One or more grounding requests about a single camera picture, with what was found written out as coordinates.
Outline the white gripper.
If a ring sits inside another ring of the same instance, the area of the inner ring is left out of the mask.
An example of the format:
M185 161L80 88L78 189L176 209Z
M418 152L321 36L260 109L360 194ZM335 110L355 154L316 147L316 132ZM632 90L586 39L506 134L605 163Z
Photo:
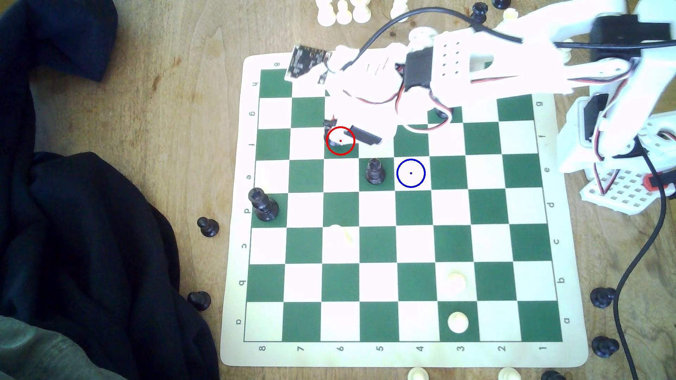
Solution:
M325 86L329 94L323 120L325 133L337 124L351 127L356 141L380 144L392 139L399 125L394 110L394 97L402 82L395 65L402 63L407 47L392 43L381 49L368 49L355 63L342 67L356 58L359 50L339 45L327 61Z

